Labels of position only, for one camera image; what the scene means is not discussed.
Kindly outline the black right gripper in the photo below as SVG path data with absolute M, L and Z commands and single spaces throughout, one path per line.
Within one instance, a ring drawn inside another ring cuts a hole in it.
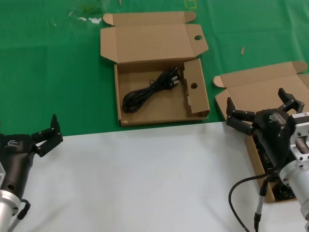
M 293 94 L 279 88 L 278 96 L 282 105 L 278 109 L 267 109 L 256 112 L 237 110 L 231 99 L 227 98 L 226 124 L 246 135 L 252 135 L 254 130 L 260 145 L 274 167 L 284 167 L 290 153 L 290 139 L 285 124 L 291 109 L 302 113 L 304 103 L 297 100 Z

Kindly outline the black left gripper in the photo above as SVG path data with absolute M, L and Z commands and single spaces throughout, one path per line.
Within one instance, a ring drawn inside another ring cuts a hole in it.
M 22 197 L 35 152 L 44 157 L 63 142 L 60 124 L 53 114 L 50 128 L 34 134 L 0 135 L 0 162 L 5 170 L 1 190 Z

